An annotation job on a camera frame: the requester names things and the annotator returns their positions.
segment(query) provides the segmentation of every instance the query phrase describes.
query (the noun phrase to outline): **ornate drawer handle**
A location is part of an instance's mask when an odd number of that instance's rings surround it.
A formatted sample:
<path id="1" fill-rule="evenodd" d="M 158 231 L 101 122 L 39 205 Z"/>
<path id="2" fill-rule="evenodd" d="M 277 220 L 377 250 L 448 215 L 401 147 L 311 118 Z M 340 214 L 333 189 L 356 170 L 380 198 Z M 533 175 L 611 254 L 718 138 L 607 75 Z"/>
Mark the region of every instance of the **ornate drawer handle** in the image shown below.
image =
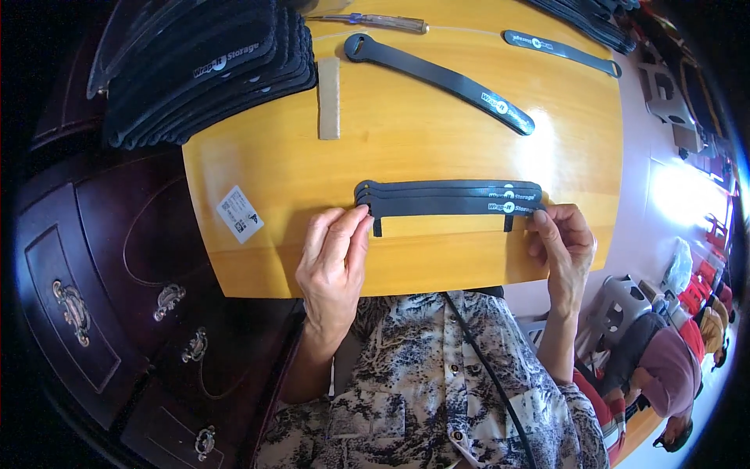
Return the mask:
<path id="1" fill-rule="evenodd" d="M 57 303 L 65 306 L 63 317 L 65 322 L 72 324 L 76 328 L 76 338 L 83 347 L 89 346 L 89 327 L 91 326 L 91 317 L 86 304 L 81 299 L 81 294 L 72 285 L 62 286 L 60 280 L 52 282 L 52 294 L 57 298 Z"/>
<path id="2" fill-rule="evenodd" d="M 209 453 L 213 451 L 214 436 L 216 431 L 213 425 L 209 425 L 208 428 L 204 428 L 198 433 L 198 437 L 195 439 L 195 450 L 198 452 L 198 461 L 205 461 L 208 458 Z"/>
<path id="3" fill-rule="evenodd" d="M 195 332 L 195 337 L 190 339 L 187 347 L 182 352 L 182 361 L 187 363 L 191 360 L 199 362 L 203 358 L 203 354 L 206 353 L 206 349 L 209 348 L 209 338 L 206 337 L 206 328 L 199 327 Z"/>
<path id="4" fill-rule="evenodd" d="M 181 299 L 185 298 L 185 289 L 177 284 L 169 284 L 162 289 L 156 300 L 154 320 L 161 321 L 168 311 L 173 310 Z"/>

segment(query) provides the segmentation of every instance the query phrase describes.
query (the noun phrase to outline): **strap hole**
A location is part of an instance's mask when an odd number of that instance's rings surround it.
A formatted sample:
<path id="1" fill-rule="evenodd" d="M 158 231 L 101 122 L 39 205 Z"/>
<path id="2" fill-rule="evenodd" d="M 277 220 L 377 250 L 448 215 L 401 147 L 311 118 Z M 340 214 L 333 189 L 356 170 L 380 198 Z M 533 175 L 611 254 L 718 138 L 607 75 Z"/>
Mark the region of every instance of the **strap hole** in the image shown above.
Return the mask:
<path id="1" fill-rule="evenodd" d="M 359 38 L 359 39 L 357 40 L 357 45 L 356 45 L 356 46 L 354 46 L 354 55 L 355 55 L 355 56 L 356 56 L 357 54 L 359 54 L 359 50 L 360 50 L 360 49 L 362 48 L 362 44 L 364 44 L 364 43 L 365 43 L 365 39 L 364 39 L 364 38 L 362 38 L 362 37 L 360 37 L 360 38 Z"/>

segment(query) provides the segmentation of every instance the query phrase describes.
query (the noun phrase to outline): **cardboard strip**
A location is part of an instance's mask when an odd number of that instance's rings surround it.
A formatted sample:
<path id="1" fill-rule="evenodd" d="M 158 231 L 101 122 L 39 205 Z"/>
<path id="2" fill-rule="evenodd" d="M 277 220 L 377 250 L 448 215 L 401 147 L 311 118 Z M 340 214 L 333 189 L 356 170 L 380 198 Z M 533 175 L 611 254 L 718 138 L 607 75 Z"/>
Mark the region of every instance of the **cardboard strip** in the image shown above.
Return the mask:
<path id="1" fill-rule="evenodd" d="M 338 57 L 318 60 L 318 138 L 338 140 L 341 138 L 341 106 L 339 104 Z"/>

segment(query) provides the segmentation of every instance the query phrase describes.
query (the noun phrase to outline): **barcode sticker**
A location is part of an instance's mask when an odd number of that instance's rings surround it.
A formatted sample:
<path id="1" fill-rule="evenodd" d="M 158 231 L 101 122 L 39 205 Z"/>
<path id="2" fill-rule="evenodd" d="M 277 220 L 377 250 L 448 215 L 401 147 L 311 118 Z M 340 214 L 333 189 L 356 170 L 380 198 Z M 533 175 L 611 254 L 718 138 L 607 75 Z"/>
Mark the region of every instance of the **barcode sticker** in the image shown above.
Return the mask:
<path id="1" fill-rule="evenodd" d="M 263 220 L 237 185 L 219 202 L 216 211 L 240 244 L 263 227 Z"/>

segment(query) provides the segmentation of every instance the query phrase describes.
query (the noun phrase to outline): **finger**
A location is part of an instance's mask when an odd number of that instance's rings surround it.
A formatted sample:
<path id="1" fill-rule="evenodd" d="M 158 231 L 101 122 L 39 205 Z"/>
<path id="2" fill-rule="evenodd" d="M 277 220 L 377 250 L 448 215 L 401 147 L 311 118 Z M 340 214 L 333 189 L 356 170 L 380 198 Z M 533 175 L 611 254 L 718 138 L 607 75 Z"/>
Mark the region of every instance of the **finger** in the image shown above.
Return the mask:
<path id="1" fill-rule="evenodd" d="M 359 222 L 357 229 L 354 230 L 349 244 L 349 253 L 346 255 L 346 270 L 349 278 L 353 278 L 355 275 L 360 275 L 361 278 L 365 276 L 365 258 L 370 245 L 368 233 L 374 222 L 375 218 L 368 215 Z"/>
<path id="2" fill-rule="evenodd" d="M 539 233 L 531 233 L 529 240 L 529 255 L 536 264 L 542 267 L 547 262 L 547 251 Z"/>
<path id="3" fill-rule="evenodd" d="M 534 212 L 534 222 L 536 224 L 541 242 L 547 252 L 547 258 L 550 264 L 557 263 L 569 256 L 568 249 L 563 243 L 560 231 L 557 229 L 552 217 L 544 210 Z"/>
<path id="4" fill-rule="evenodd" d="M 570 231 L 589 231 L 584 214 L 574 203 L 561 203 L 547 207 L 547 213 L 558 225 L 565 222 L 565 228 Z"/>
<path id="5" fill-rule="evenodd" d="M 336 222 L 346 210 L 341 207 L 328 209 L 323 213 L 314 215 L 307 226 L 307 234 L 304 237 L 304 247 L 302 250 L 302 263 L 314 263 L 318 258 L 320 250 L 323 248 L 323 241 L 326 239 L 329 227 Z"/>
<path id="6" fill-rule="evenodd" d="M 343 265 L 344 259 L 349 252 L 349 245 L 354 232 L 359 226 L 359 222 L 368 216 L 368 206 L 360 205 L 355 209 L 349 210 L 341 218 L 336 220 L 328 229 L 325 236 L 323 247 L 318 256 L 327 266 Z"/>
<path id="7" fill-rule="evenodd" d="M 547 214 L 557 225 L 558 230 L 568 241 L 582 246 L 595 244 L 594 235 L 578 206 L 574 203 L 563 203 L 547 207 Z M 526 223 L 526 229 L 530 232 L 539 231 L 533 217 Z"/>

